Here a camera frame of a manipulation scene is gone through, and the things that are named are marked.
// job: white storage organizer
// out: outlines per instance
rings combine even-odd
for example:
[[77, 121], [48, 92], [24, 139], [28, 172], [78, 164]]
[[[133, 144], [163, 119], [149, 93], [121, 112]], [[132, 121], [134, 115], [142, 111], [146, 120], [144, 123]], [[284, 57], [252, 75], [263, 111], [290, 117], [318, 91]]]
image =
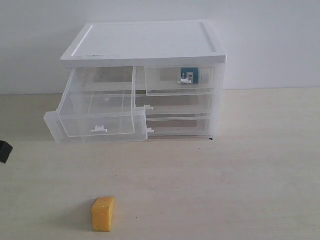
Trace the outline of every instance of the white storage organizer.
[[44, 120], [58, 143], [213, 139], [226, 59], [208, 21], [87, 24], [61, 58], [72, 72]]

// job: white top lid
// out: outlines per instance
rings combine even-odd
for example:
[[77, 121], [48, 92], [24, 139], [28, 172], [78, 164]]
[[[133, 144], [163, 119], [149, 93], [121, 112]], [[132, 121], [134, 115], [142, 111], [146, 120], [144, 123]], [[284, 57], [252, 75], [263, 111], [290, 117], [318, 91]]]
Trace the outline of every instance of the white top lid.
[[226, 59], [205, 20], [89, 23], [61, 58], [70, 68], [203, 66]]

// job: black object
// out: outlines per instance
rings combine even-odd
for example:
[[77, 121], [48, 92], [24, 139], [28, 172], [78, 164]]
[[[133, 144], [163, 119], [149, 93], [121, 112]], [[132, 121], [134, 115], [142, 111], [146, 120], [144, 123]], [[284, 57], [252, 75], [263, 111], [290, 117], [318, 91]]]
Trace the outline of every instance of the black object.
[[0, 162], [5, 164], [14, 149], [9, 143], [6, 141], [0, 141]]

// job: white drawer handle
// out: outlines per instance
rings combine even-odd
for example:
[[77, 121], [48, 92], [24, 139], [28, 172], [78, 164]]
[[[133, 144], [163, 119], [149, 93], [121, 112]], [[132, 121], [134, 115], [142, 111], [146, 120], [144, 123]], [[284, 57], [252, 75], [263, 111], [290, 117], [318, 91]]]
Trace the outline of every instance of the white drawer handle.
[[96, 125], [94, 130], [91, 130], [92, 134], [94, 134], [94, 133], [106, 133], [106, 132], [107, 132], [107, 129], [105, 129], [104, 125], [102, 125], [102, 126]]

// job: yellow sponge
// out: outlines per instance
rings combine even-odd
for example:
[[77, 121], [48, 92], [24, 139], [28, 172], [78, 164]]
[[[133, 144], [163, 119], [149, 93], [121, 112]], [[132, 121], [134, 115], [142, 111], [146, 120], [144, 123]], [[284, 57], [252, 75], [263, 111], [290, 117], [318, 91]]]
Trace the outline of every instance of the yellow sponge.
[[98, 197], [91, 207], [92, 227], [95, 232], [110, 232], [115, 197]]

